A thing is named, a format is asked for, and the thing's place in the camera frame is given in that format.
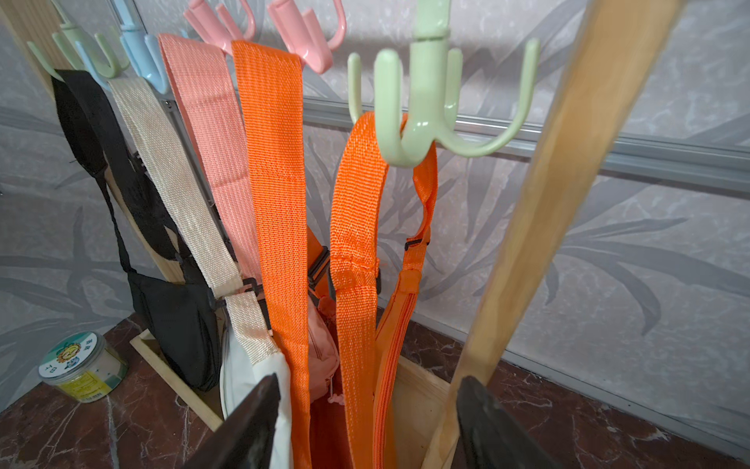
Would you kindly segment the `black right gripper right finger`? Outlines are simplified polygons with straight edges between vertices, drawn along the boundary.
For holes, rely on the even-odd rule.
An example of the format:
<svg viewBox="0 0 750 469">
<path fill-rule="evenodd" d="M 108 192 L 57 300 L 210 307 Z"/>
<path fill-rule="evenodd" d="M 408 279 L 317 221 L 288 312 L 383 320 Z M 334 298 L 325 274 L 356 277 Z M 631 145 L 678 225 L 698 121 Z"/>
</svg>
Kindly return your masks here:
<svg viewBox="0 0 750 469">
<path fill-rule="evenodd" d="M 468 468 L 560 467 L 476 377 L 462 379 L 456 410 Z"/>
</svg>

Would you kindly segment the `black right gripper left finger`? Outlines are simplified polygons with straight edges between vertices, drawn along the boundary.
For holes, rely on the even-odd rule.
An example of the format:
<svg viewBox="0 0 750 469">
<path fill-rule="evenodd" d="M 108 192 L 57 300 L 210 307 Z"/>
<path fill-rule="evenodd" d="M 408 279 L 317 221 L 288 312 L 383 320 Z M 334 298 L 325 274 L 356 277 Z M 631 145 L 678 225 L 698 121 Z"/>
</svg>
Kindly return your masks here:
<svg viewBox="0 0 750 469">
<path fill-rule="evenodd" d="M 269 468 L 279 403 L 277 376 L 265 376 L 183 468 Z"/>
</svg>

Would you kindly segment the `bright orange crossbody bag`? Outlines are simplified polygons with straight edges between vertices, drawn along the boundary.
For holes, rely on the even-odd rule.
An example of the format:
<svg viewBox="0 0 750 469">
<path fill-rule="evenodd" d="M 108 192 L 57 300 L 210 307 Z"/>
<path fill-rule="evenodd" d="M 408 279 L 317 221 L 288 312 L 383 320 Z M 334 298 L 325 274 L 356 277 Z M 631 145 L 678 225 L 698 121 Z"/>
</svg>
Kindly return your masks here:
<svg viewBox="0 0 750 469">
<path fill-rule="evenodd" d="M 396 464 L 389 418 L 398 358 L 415 309 L 439 191 L 437 153 L 430 148 L 412 180 L 423 208 L 417 233 L 404 246 L 396 288 L 377 313 L 379 212 L 389 172 L 376 139 L 375 117 L 355 124 L 340 161 L 331 210 L 330 274 L 336 320 L 348 442 L 357 468 Z"/>
</svg>

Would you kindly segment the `dark orange crossbody bag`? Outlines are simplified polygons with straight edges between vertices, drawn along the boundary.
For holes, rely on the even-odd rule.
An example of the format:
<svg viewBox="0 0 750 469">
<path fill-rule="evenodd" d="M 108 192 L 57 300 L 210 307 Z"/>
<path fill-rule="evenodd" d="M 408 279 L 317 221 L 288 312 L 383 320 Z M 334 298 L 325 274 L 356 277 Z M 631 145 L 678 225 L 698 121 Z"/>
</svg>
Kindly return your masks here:
<svg viewBox="0 0 750 469">
<path fill-rule="evenodd" d="M 273 338 L 288 363 L 297 468 L 348 468 L 344 409 L 310 390 L 308 225 L 303 80 L 298 56 L 236 41 L 262 278 Z"/>
</svg>

